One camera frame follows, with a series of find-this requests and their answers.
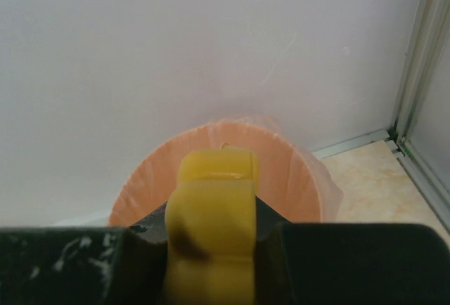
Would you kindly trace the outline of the yellow plastic litter scoop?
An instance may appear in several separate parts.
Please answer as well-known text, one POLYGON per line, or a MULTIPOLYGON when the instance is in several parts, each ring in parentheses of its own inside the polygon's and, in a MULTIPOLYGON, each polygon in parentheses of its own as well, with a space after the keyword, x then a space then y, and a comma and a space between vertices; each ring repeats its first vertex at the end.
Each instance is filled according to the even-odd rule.
POLYGON ((166 304, 253 304, 256 154, 224 144, 182 159, 165 210, 166 304))

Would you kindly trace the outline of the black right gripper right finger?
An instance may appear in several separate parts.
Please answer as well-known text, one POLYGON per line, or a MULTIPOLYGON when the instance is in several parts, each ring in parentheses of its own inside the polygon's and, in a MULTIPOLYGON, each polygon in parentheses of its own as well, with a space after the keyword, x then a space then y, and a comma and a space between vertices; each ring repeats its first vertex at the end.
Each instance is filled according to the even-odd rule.
POLYGON ((256 201, 258 304, 448 304, 449 248, 414 223, 293 223, 256 201))

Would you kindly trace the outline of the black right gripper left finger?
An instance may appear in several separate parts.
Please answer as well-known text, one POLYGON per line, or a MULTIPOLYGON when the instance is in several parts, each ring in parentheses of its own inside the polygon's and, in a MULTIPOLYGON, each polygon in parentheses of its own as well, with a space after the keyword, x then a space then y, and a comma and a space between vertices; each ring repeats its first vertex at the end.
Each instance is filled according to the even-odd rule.
POLYGON ((162 304, 165 209, 130 226, 1 228, 1 303, 162 304))

